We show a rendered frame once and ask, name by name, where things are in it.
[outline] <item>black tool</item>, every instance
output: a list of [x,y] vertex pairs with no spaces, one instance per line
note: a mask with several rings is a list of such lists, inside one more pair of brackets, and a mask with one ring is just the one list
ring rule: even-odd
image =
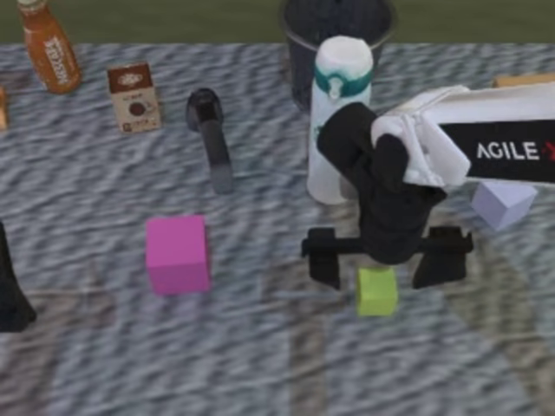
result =
[[224,114],[216,93],[209,88],[194,91],[187,102],[186,122],[191,130],[202,135],[214,191],[218,194],[232,192],[232,162],[222,131]]
[[[302,255],[310,257],[310,276],[338,289],[338,255],[368,254],[379,263],[396,265],[421,252],[425,256],[415,289],[464,278],[472,235],[463,237],[458,227],[434,227],[429,237],[422,238],[430,212],[447,194],[440,188],[403,182],[407,149],[392,135],[381,137],[374,148],[370,129],[376,118],[363,104],[350,104],[320,131],[318,150],[358,192],[360,237],[335,238],[333,229],[309,230]],[[444,278],[438,273],[440,266],[447,267]]]
[[23,332],[35,320],[36,312],[17,283],[8,239],[0,222],[0,332]]

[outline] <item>orange bottle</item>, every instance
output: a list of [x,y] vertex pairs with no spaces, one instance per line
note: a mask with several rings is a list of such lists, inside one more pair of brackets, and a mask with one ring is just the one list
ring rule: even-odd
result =
[[81,70],[62,26],[50,14],[47,0],[17,0],[25,43],[35,71],[48,91],[65,94],[81,83]]

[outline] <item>carton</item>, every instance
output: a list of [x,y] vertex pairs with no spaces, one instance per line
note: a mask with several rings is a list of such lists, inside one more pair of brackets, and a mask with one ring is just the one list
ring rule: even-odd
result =
[[122,132],[145,132],[161,126],[160,106],[146,62],[109,68],[108,85]]
[[8,128],[8,97],[2,87],[0,87],[0,131]]
[[541,84],[544,82],[555,82],[555,74],[496,76],[493,80],[493,87],[516,87],[518,85]]

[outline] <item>green cube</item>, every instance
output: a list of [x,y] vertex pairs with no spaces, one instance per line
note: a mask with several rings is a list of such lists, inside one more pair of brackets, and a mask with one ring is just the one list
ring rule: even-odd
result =
[[356,312],[359,316],[389,316],[397,307],[397,280],[393,268],[359,269]]

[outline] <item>black object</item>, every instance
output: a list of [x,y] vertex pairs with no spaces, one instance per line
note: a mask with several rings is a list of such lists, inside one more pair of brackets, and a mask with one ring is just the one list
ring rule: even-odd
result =
[[216,93],[209,88],[194,91],[187,102],[186,121],[191,130],[202,135],[214,191],[220,194],[232,192],[232,162],[222,131],[224,114]]
[[441,128],[470,159],[468,177],[555,185],[555,120],[447,124]]
[[[439,284],[436,271],[440,264],[449,266],[448,261],[455,262],[449,268],[456,271],[451,273],[447,268],[443,275],[460,276],[462,271],[464,277],[465,255],[473,249],[472,236],[463,237],[457,227],[435,227],[428,238],[422,238],[431,210],[447,194],[440,188],[403,182],[407,149],[392,135],[381,137],[374,148],[370,129],[376,118],[363,104],[349,104],[320,131],[318,150],[358,192],[361,233],[357,238],[337,239],[331,229],[325,229],[325,233],[312,229],[302,242],[303,256],[317,256],[319,263],[324,263],[327,256],[329,263],[335,263],[337,255],[365,253],[379,263],[395,265],[423,252],[426,261],[419,268],[416,286]],[[427,276],[428,272],[436,277]],[[331,276],[331,270],[324,277],[321,273],[316,267],[310,271],[311,277],[321,283],[339,279]]]
[[6,232],[0,223],[0,333],[23,332],[35,320],[36,312],[17,283]]
[[323,41],[339,35],[364,39],[372,48],[376,69],[396,20],[389,0],[282,0],[279,23],[287,35],[297,105],[310,110],[314,62]]

